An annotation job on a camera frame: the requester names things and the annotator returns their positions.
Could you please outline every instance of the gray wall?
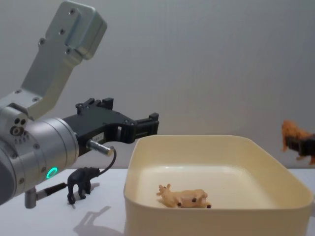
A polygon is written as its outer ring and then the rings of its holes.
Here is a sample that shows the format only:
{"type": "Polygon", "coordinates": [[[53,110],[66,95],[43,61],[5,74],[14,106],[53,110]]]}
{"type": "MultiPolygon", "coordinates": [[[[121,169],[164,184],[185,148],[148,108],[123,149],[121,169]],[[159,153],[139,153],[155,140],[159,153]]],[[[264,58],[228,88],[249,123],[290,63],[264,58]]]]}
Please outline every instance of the gray wall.
{"type": "MultiPolygon", "coordinates": [[[[131,118],[160,113],[160,134],[246,136],[288,167],[308,166],[281,152],[281,123],[293,119],[315,132],[315,1],[80,2],[94,6],[108,30],[45,117],[113,97],[114,109],[131,118]]],[[[22,83],[60,3],[1,0],[1,96],[22,83]]],[[[116,167],[127,167],[133,145],[116,148],[116,167]]],[[[89,153],[75,167],[105,159],[89,153]]]]}

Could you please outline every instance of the white tabletop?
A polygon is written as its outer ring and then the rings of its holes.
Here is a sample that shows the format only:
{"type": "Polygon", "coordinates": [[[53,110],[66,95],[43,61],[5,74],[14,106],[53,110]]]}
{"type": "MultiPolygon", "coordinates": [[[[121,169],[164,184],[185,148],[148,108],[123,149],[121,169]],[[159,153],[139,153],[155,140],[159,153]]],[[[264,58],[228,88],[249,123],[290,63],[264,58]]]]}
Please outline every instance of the white tabletop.
{"type": "MultiPolygon", "coordinates": [[[[315,170],[290,170],[315,193],[315,170]]],[[[37,189],[66,182],[73,170],[66,170],[40,184],[37,189]]],[[[24,195],[0,206],[1,236],[123,236],[125,201],[123,195],[127,169],[111,169],[99,178],[100,183],[74,206],[67,203],[67,189],[37,202],[34,209],[24,208],[24,195]]],[[[315,214],[307,236],[315,235],[315,214]]]]}

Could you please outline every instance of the black mount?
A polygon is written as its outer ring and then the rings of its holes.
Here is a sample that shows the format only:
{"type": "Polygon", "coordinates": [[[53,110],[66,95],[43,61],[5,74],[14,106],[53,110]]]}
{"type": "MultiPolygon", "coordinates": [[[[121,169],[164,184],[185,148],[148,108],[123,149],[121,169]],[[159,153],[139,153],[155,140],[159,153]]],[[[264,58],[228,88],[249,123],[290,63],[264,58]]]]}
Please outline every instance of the black mount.
{"type": "Polygon", "coordinates": [[[315,155],[315,134],[304,139],[288,136],[285,142],[289,149],[298,152],[301,156],[315,155]]]}
{"type": "Polygon", "coordinates": [[[145,119],[132,120],[113,111],[113,103],[113,98],[90,98],[75,106],[76,115],[63,119],[76,133],[79,156],[90,151],[86,147],[90,139],[100,144],[113,141],[131,144],[136,139],[157,134],[158,113],[153,113],[145,119]]]}

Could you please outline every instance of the orange lion toy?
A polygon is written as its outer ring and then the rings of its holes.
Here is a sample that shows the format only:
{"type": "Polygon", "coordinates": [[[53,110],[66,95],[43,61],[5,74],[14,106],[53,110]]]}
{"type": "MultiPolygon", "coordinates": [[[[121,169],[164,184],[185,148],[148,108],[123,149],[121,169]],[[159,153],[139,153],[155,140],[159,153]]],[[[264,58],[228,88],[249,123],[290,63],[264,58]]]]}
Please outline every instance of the orange lion toy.
{"type": "Polygon", "coordinates": [[[170,187],[170,184],[166,187],[158,186],[157,196],[162,196],[162,200],[167,207],[211,208],[211,204],[206,201],[208,194],[202,189],[172,192],[170,187]]]}
{"type": "MultiPolygon", "coordinates": [[[[282,140],[283,140],[283,152],[286,152],[288,149],[288,145],[286,143],[287,137],[295,138],[297,140],[305,139],[313,136],[313,133],[307,132],[297,126],[297,124],[291,120],[285,120],[282,124],[282,140]]],[[[299,155],[296,159],[302,160],[306,156],[299,155]]],[[[315,156],[311,156],[310,165],[315,165],[315,156]]]]}

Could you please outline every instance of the cream plastic bin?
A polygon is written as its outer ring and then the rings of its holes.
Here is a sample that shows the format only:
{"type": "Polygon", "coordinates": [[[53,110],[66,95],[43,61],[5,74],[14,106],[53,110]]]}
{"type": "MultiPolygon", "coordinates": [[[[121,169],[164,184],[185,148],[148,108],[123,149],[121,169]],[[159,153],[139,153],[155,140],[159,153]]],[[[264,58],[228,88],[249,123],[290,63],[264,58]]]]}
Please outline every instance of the cream plastic bin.
{"type": "Polygon", "coordinates": [[[126,236],[304,236],[313,193],[247,138],[156,135],[138,141],[126,177],[126,236]],[[167,208],[159,184],[202,188],[212,208],[167,208]]]}

